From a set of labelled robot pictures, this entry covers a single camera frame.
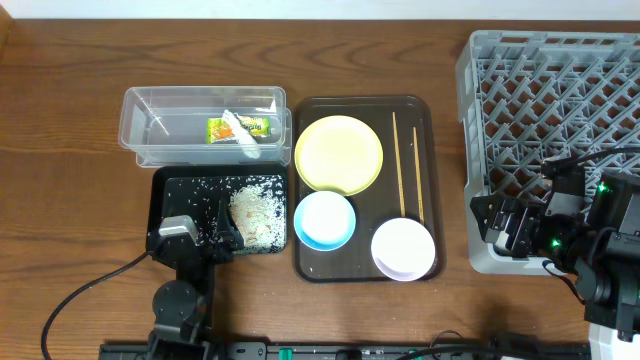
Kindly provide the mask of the white napkin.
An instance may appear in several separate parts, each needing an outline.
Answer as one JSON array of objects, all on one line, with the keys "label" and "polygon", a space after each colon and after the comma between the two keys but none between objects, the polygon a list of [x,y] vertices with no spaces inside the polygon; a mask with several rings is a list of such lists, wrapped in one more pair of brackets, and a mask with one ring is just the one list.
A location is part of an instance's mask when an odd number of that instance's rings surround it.
[{"label": "white napkin", "polygon": [[239,119],[227,109],[224,110],[222,119],[229,125],[243,153],[250,159],[258,159],[261,156],[261,150],[249,131],[241,126]]}]

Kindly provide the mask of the white lilac bowl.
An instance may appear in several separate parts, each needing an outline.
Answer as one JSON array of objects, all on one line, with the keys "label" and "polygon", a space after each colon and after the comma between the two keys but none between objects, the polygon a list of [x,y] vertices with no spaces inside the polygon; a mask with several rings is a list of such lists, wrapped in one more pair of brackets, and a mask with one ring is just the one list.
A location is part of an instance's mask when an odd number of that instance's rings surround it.
[{"label": "white lilac bowl", "polygon": [[418,221],[393,218],[374,232],[371,257],[386,277],[400,282],[416,281],[436,263],[435,241]]}]

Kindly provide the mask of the blue bowl with rice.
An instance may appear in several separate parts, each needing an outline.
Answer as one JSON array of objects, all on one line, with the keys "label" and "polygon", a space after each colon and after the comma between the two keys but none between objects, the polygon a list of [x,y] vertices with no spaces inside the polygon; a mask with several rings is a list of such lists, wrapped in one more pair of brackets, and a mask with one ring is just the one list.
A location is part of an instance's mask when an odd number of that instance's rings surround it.
[{"label": "blue bowl with rice", "polygon": [[331,191],[313,192],[296,206],[294,231],[308,248],[320,252],[337,250],[353,236],[356,213],[342,195]]}]

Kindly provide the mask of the green orange snack wrapper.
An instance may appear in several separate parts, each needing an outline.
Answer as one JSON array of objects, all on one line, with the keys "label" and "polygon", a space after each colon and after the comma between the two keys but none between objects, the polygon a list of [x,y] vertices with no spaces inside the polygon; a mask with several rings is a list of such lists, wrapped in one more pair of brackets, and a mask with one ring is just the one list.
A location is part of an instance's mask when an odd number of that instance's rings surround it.
[{"label": "green orange snack wrapper", "polygon": [[[238,121],[241,127],[256,139],[268,138],[271,135],[271,124],[268,118],[239,116]],[[209,118],[207,120],[205,137],[207,144],[235,139],[236,136],[227,120],[224,118]]]}]

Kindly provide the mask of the yellow plate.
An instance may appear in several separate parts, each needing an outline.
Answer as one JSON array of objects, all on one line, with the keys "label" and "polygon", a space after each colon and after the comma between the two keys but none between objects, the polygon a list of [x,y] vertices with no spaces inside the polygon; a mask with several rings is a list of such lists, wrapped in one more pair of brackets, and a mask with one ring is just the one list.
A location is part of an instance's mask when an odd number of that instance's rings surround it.
[{"label": "yellow plate", "polygon": [[381,172],[384,151],[376,132],[346,115],[320,118],[306,127],[294,150],[300,179],[315,191],[358,194]]}]

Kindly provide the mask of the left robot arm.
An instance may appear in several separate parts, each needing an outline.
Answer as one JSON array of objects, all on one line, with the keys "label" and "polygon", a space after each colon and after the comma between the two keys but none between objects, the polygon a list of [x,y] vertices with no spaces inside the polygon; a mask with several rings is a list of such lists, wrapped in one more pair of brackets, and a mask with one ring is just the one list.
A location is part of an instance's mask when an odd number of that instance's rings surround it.
[{"label": "left robot arm", "polygon": [[155,314],[146,360],[219,360],[226,345],[211,338],[214,267],[229,263],[244,248],[244,239],[221,199],[216,216],[216,241],[199,238],[191,216],[164,218],[148,236],[151,258],[176,271],[176,278],[156,291]]}]

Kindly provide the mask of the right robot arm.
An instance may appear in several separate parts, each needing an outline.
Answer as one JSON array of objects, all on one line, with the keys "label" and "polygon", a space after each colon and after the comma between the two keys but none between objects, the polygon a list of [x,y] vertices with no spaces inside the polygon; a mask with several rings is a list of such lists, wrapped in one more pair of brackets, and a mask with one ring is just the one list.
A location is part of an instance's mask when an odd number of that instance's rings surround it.
[{"label": "right robot arm", "polygon": [[565,282],[583,305],[594,359],[639,356],[639,179],[605,172],[588,214],[584,165],[591,156],[546,160],[551,183],[544,202],[493,194],[470,210],[481,239],[514,257],[542,257],[542,268]]}]

